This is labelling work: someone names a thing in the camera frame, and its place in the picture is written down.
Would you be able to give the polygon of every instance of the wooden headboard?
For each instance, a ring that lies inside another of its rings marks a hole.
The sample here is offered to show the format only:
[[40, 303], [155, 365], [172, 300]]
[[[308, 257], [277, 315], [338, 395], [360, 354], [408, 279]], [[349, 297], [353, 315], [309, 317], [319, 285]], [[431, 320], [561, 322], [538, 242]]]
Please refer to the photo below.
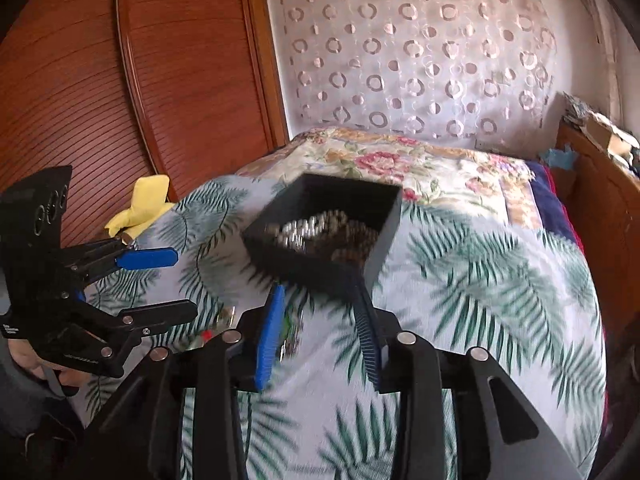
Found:
[[557, 145], [580, 153], [566, 208], [584, 244], [607, 335], [640, 312], [640, 184], [583, 134], [560, 126]]
[[168, 174], [177, 200], [283, 145], [258, 1], [29, 0], [0, 43], [0, 192], [72, 164], [77, 244], [140, 176]]

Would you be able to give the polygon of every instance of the floral blanket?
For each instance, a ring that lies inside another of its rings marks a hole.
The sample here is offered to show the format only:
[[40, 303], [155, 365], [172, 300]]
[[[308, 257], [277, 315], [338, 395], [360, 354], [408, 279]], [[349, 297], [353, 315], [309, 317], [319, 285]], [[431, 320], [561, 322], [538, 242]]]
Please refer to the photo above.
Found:
[[311, 130], [238, 174], [290, 182], [303, 171], [398, 184], [423, 205], [542, 227], [524, 161], [348, 128]]
[[[367, 172], [388, 171], [404, 159], [391, 157], [391, 164], [356, 153], [349, 160], [353, 171]], [[197, 303], [194, 322], [147, 339], [127, 370], [151, 346], [185, 348], [223, 305], [241, 314], [264, 304], [271, 279], [252, 267], [240, 233], [281, 188], [274, 180], [239, 176], [201, 186], [136, 240], [140, 248], [174, 247], [180, 254], [175, 267], [121, 270], [86, 291], [89, 301], [112, 314], [179, 298]], [[393, 311], [402, 327], [437, 348], [487, 348], [586, 478], [600, 434], [606, 371], [598, 303], [582, 253], [543, 230], [434, 206], [435, 186], [422, 192], [427, 203], [403, 203], [374, 304]], [[488, 204], [497, 208], [488, 202], [478, 211]], [[367, 381], [350, 307], [288, 284], [291, 319], [303, 319], [295, 355], [275, 367], [265, 392], [239, 396], [249, 478], [388, 479], [398, 397], [377, 394]], [[75, 401], [86, 422], [119, 383], [93, 378], [81, 390]], [[447, 392], [443, 402], [447, 478], [453, 479], [456, 439]], [[180, 463], [184, 480], [191, 479], [193, 408], [190, 391]]]

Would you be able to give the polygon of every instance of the blue gripper pad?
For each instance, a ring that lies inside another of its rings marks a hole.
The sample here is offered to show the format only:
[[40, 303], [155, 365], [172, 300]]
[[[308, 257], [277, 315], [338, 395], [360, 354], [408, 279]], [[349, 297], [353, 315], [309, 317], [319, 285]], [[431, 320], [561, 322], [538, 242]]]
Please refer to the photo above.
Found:
[[284, 287], [275, 285], [272, 292], [264, 306], [266, 315], [255, 353], [255, 387], [259, 392], [264, 389], [271, 378], [271, 369], [276, 359], [282, 320], [284, 319]]
[[178, 253], [172, 248], [127, 251], [116, 258], [116, 264], [127, 270], [173, 267], [178, 261]]

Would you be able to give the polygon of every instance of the floral bedspread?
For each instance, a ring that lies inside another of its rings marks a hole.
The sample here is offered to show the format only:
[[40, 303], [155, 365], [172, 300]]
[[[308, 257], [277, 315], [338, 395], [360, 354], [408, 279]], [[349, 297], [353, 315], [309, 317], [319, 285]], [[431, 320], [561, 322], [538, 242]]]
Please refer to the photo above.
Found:
[[[355, 152], [336, 160], [348, 161], [353, 171], [390, 178], [393, 168], [402, 167], [407, 182], [406, 156], [393, 155], [398, 158]], [[465, 164], [460, 168], [465, 176], [458, 186], [466, 188], [469, 180], [476, 186], [476, 177], [485, 182], [494, 166], [481, 173]], [[507, 168], [511, 178], [526, 178], [514, 168]], [[586, 478], [600, 434], [606, 370], [600, 313], [584, 257], [564, 238], [495, 219], [497, 199], [472, 210], [491, 208], [488, 216], [434, 206], [442, 196], [437, 190], [452, 189], [447, 186], [421, 188], [418, 202], [424, 204], [403, 202], [373, 302], [437, 348], [487, 348]], [[241, 314], [264, 304], [271, 279], [252, 267], [240, 233], [281, 188], [275, 180], [239, 176], [201, 186], [136, 239], [140, 248], [174, 247], [180, 254], [175, 267], [121, 270], [86, 291], [92, 304], [112, 314], [180, 298], [198, 305], [192, 323], [145, 339], [127, 361], [127, 372], [151, 346], [186, 348], [223, 305], [235, 305]], [[367, 381], [350, 307], [294, 284], [287, 285], [286, 301], [287, 320], [304, 322], [298, 351], [275, 367], [265, 392], [239, 395], [249, 478], [387, 480], [398, 397], [377, 394]], [[75, 402], [86, 422], [119, 383], [96, 377], [81, 390]], [[443, 402], [447, 479], [454, 480], [456, 439], [447, 392]], [[192, 476], [193, 409], [189, 391], [180, 462], [184, 480]]]
[[311, 130], [238, 174], [290, 182], [303, 171], [398, 184], [405, 199], [422, 205], [542, 227], [529, 185], [533, 175], [524, 161], [406, 137]]

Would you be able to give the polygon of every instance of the open black box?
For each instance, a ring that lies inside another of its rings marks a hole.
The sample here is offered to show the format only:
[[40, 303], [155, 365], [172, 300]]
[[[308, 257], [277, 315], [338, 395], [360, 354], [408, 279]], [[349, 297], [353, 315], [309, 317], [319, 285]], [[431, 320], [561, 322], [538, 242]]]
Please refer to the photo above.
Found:
[[[360, 303], [361, 294], [366, 291], [370, 302], [373, 285], [400, 222], [401, 203], [399, 186], [304, 173], [264, 208], [242, 232], [242, 238], [252, 263], [263, 272], [352, 304]], [[265, 236], [268, 224], [282, 226], [335, 209], [379, 233], [362, 270], [279, 247]]]

